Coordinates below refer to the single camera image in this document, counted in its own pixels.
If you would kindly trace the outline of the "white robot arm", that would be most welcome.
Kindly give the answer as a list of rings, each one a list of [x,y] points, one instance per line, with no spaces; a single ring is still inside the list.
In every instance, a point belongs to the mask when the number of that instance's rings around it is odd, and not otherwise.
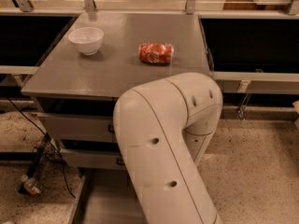
[[[221,109],[221,89],[199,73],[142,84],[117,101],[117,142],[149,224],[222,224],[197,170]]]

